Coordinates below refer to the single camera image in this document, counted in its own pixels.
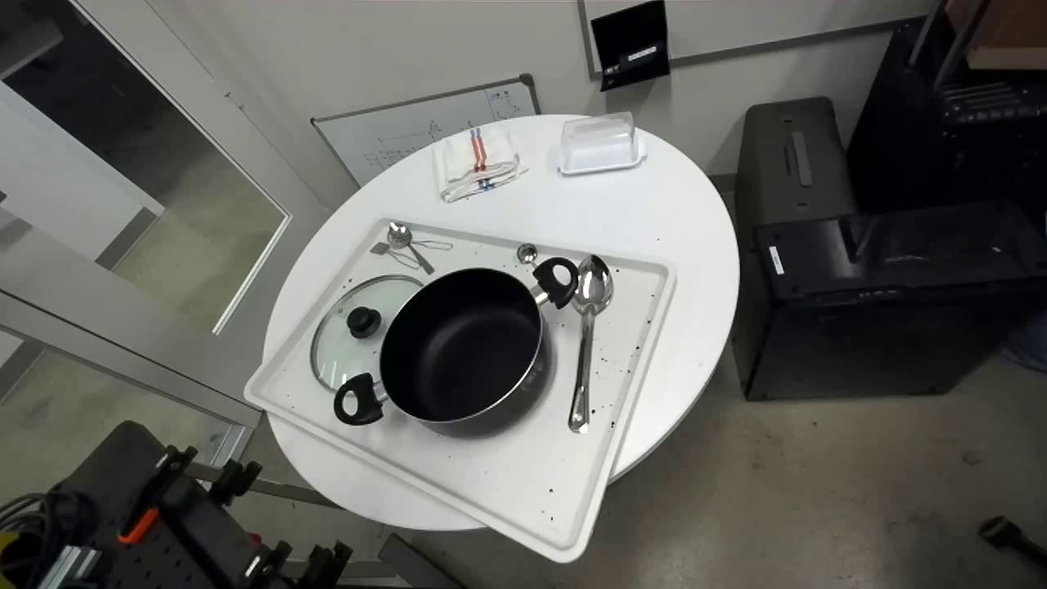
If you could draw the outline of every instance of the door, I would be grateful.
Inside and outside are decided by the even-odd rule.
[[[0,63],[0,328],[250,423],[270,299],[332,207],[149,2],[52,5]]]

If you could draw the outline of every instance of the pot lid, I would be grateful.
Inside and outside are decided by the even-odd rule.
[[[348,291],[313,333],[313,376],[332,391],[359,371],[376,371],[394,318],[421,291],[414,279],[384,275]]]

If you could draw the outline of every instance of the lid knob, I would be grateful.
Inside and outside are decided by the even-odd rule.
[[[363,341],[363,337],[373,337],[378,331],[384,313],[373,310],[373,307],[353,307],[348,323],[350,323],[350,333],[356,341]]]

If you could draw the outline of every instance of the spoon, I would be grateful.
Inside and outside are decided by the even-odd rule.
[[[428,259],[420,256],[420,248],[412,244],[412,239],[414,239],[414,236],[412,236],[408,224],[390,223],[385,241],[390,241],[394,248],[408,248],[408,251],[414,256],[414,260],[421,263],[421,272],[431,275]]]
[[[566,424],[574,431],[581,431],[590,424],[591,331],[597,331],[597,313],[602,313],[611,297],[616,297],[611,267],[599,256],[590,256],[580,263],[580,291],[576,291],[576,310],[581,313],[581,344],[580,344],[576,397],[570,399],[570,416],[566,416]]]

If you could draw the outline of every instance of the white tray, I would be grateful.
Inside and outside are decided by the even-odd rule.
[[[516,260],[520,241],[426,224],[412,230],[414,241],[421,241],[420,251],[436,263],[431,279],[459,267],[501,267],[525,284],[533,284],[533,263]],[[546,558],[570,562],[581,556],[645,381],[673,291],[673,272],[657,260],[599,251],[611,263],[616,297],[597,318],[591,417],[581,436],[566,428],[581,333],[581,319],[574,307],[542,307],[552,368],[542,397],[509,428],[483,438],[455,438],[408,417],[394,402],[384,405],[385,416],[376,424],[353,428],[335,417],[335,397],[313,380],[313,328],[342,291],[368,279],[412,275],[431,280],[408,263],[405,256],[373,256],[369,244],[378,241],[384,232],[385,223],[378,223],[353,251],[340,256],[340,279],[325,286],[326,297],[310,299],[310,310],[290,337],[257,366],[246,388],[250,402],[340,448],[348,460],[368,460]],[[539,259],[566,256],[580,260],[590,256],[549,244],[538,248]]]

